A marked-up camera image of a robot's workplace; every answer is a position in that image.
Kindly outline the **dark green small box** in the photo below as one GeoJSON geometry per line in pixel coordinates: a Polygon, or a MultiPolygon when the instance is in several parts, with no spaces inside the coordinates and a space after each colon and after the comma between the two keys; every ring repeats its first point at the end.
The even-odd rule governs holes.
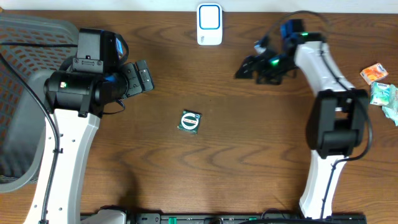
{"type": "Polygon", "coordinates": [[[202,114],[189,110],[183,110],[177,128],[181,131],[197,134],[202,114]]]}

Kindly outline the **orange tissue pack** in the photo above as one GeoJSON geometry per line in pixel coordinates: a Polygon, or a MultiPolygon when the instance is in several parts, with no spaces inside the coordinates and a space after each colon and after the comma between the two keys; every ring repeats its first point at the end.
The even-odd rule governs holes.
{"type": "Polygon", "coordinates": [[[380,63],[371,65],[360,72],[361,77],[368,85],[386,78],[388,74],[387,70],[380,63]]]}

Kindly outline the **green tissue pack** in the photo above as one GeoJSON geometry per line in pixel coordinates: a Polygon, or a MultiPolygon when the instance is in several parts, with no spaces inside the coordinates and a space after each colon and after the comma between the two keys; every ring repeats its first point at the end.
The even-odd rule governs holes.
{"type": "Polygon", "coordinates": [[[387,106],[389,104],[390,85],[374,82],[371,84],[370,104],[377,106],[387,106]]]}

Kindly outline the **green wet wipes pack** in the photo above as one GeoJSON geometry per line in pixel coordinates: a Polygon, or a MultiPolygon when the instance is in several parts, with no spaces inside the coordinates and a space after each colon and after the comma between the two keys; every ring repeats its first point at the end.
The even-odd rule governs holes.
{"type": "Polygon", "coordinates": [[[393,84],[389,86],[389,102],[386,106],[382,107],[382,110],[386,118],[393,120],[394,124],[398,126],[397,119],[397,87],[393,84]]]}

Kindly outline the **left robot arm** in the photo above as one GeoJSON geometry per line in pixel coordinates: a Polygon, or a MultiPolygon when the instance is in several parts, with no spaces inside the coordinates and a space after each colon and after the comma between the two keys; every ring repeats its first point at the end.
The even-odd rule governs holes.
{"type": "Polygon", "coordinates": [[[104,107],[154,88],[146,61],[128,60],[120,34],[82,28],[76,47],[44,83],[44,151],[26,223],[80,223],[88,154],[104,107]]]}

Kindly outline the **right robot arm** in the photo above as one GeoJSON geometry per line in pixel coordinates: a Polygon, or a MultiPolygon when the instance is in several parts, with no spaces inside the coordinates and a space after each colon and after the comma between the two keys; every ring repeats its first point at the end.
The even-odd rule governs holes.
{"type": "Polygon", "coordinates": [[[373,140],[368,115],[368,93],[351,84],[334,61],[326,34],[308,32],[301,19],[281,19],[282,50],[269,48],[270,32],[256,42],[256,55],[246,57],[235,77],[257,84],[280,85],[286,73],[301,70],[315,101],[306,126],[311,150],[305,190],[299,200],[301,214],[311,221],[332,215],[332,201],[345,164],[362,159],[373,140]]]}

